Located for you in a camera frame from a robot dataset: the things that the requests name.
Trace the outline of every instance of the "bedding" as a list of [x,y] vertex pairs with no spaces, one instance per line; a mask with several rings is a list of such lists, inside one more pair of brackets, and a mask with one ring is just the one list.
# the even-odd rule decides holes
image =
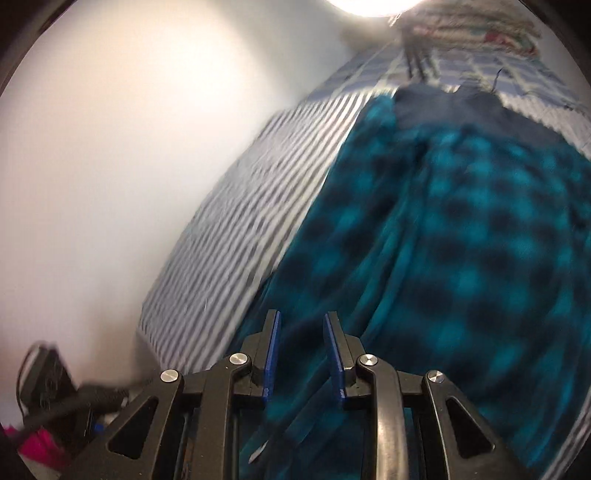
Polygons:
[[[392,96],[401,86],[411,85],[401,93],[415,95],[413,102],[428,101],[421,97],[424,85],[412,85],[424,78],[424,83],[438,88],[438,95],[456,90],[460,94],[440,99],[445,110],[450,98],[467,91],[465,87],[477,87],[494,93],[501,119],[511,114],[495,97],[505,108],[535,121],[530,124],[534,131],[540,125],[552,130],[543,138],[538,133],[518,138],[522,144],[551,148],[563,137],[591,158],[587,110],[535,52],[525,58],[511,48],[420,47],[409,56],[408,49],[394,41],[361,53],[302,103],[273,116],[221,178],[182,233],[142,308],[139,330],[163,368],[188,373],[210,367],[237,329],[248,325],[242,322],[249,308],[260,300],[261,287],[271,284],[360,111],[376,95]],[[427,110],[400,110],[400,121],[416,125],[433,120],[422,112]],[[477,108],[472,113],[479,115]],[[485,129],[486,117],[480,111],[473,121]],[[513,130],[525,135],[523,128],[520,124]],[[504,131],[488,134],[506,135],[509,130],[505,124]],[[563,435],[554,460],[545,464],[545,480],[558,478],[589,436],[591,394],[578,402],[578,416],[569,417],[570,432]]]
[[399,28],[434,45],[538,56],[540,33],[511,0],[430,0],[402,15]]
[[[521,98],[537,98],[557,108],[586,115],[577,96],[538,59],[524,59],[503,52],[431,48],[418,61],[430,85],[476,85]],[[407,60],[405,48],[396,42],[357,55],[308,96],[321,100],[340,93],[392,89],[418,78],[417,61]]]
[[363,430],[332,399],[325,365],[330,310],[396,368],[446,372],[537,476],[585,401],[591,165],[565,142],[402,129],[397,97],[359,114],[230,346],[281,308],[275,394],[243,448],[244,478],[358,478]]

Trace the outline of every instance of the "white wall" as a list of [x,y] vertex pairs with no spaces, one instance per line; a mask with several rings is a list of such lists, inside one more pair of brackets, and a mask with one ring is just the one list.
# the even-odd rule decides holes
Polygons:
[[1,422],[35,340],[77,382],[148,368],[135,326],[183,227],[350,56],[322,1],[78,0],[35,43],[0,97]]

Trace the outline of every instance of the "blue checkered fabric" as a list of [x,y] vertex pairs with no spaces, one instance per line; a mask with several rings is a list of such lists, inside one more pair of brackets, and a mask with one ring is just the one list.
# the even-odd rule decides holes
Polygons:
[[[322,317],[399,370],[445,372],[536,475],[591,383],[591,166],[476,127],[397,129],[370,101],[229,351],[283,315],[273,399],[241,476],[357,479],[361,419],[332,397]],[[250,456],[267,442],[259,461]]]

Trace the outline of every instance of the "pink object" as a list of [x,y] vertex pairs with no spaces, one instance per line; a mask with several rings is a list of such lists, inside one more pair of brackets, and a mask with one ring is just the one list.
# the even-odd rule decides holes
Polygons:
[[[14,427],[8,427],[4,431],[8,437],[17,432]],[[27,438],[18,449],[18,453],[58,472],[62,472],[72,461],[67,452],[56,445],[51,434],[45,429]]]

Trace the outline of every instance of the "ceiling light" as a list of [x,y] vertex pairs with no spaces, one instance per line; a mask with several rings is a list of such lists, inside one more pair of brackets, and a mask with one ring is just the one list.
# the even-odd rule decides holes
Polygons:
[[422,0],[329,0],[331,4],[362,17],[394,17]]

